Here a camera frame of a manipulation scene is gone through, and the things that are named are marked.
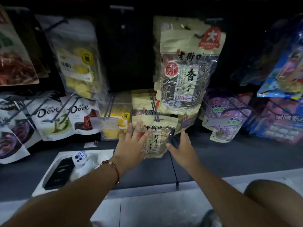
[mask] smartphone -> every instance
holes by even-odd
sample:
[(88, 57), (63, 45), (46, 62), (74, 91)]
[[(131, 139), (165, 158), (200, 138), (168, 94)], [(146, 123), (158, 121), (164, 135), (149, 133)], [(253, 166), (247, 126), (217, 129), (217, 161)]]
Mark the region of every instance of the smartphone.
[(58, 189), (64, 186), (67, 183), (74, 167), (75, 165), (72, 157), (61, 160), (61, 162), (45, 184), (44, 189)]

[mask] yellow round label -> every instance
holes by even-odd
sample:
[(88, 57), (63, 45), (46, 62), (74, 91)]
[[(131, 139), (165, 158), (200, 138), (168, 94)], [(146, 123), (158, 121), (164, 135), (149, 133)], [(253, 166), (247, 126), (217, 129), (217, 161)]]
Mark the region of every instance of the yellow round label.
[(82, 54), (82, 61), (87, 65), (92, 65), (94, 62), (93, 54), (89, 51), (86, 51)]
[(123, 113), (122, 118), (123, 119), (129, 119), (131, 117), (130, 113)]

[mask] white label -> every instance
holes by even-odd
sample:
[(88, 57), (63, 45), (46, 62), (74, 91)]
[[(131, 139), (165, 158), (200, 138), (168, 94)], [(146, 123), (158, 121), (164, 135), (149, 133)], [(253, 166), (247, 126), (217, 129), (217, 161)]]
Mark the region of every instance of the white label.
[(82, 61), (81, 57), (59, 51), (57, 57), (63, 75), (77, 80), (93, 81), (91, 68)]
[(178, 78), (174, 100), (191, 102), (195, 91), (199, 68), (193, 65), (178, 65)]
[(160, 151), (161, 129), (154, 131), (146, 141), (147, 152)]

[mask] bracelet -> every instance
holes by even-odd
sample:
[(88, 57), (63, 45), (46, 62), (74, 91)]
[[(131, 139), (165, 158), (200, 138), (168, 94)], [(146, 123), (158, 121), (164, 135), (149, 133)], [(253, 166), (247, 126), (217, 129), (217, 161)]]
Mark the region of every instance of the bracelet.
[(101, 165), (103, 165), (105, 163), (107, 163), (107, 164), (111, 165), (113, 168), (115, 168), (115, 170), (117, 172), (117, 176), (118, 176), (117, 181), (115, 183), (115, 185), (117, 185), (120, 182), (120, 174), (119, 174), (119, 171), (118, 171), (118, 169), (116, 167), (116, 164), (114, 164), (112, 161), (106, 160), (106, 161), (102, 161)]

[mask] white tray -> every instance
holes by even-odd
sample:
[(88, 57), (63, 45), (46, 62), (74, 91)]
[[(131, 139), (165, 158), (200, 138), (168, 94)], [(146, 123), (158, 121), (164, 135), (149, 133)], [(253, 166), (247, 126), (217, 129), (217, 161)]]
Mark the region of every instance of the white tray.
[[(36, 196), (41, 195), (41, 194), (45, 194), (45, 193), (48, 193), (48, 192), (58, 190), (58, 189), (45, 190), (44, 186), (45, 186), (45, 184), (47, 183), (47, 181), (49, 180), (52, 173), (54, 172), (54, 170), (59, 165), (59, 163), (62, 159), (73, 157), (73, 156), (77, 155), (80, 151), (85, 151), (85, 153), (88, 155), (88, 157), (93, 159), (94, 168), (99, 167), (100, 164), (102, 163), (102, 161), (110, 159), (113, 156), (113, 153), (114, 153), (113, 149), (112, 150), (78, 150), (78, 151), (59, 152), (57, 154), (57, 156), (55, 157), (54, 161), (52, 162), (52, 164), (50, 165), (50, 167), (48, 168), (47, 172), (45, 173), (45, 175), (41, 179), (40, 183), (38, 184), (38, 186), (36, 187), (36, 189), (32, 193), (32, 196), (36, 197)], [(81, 169), (82, 168), (80, 168), (80, 169), (74, 168), (67, 183), (78, 179), (79, 174), (81, 173)]]

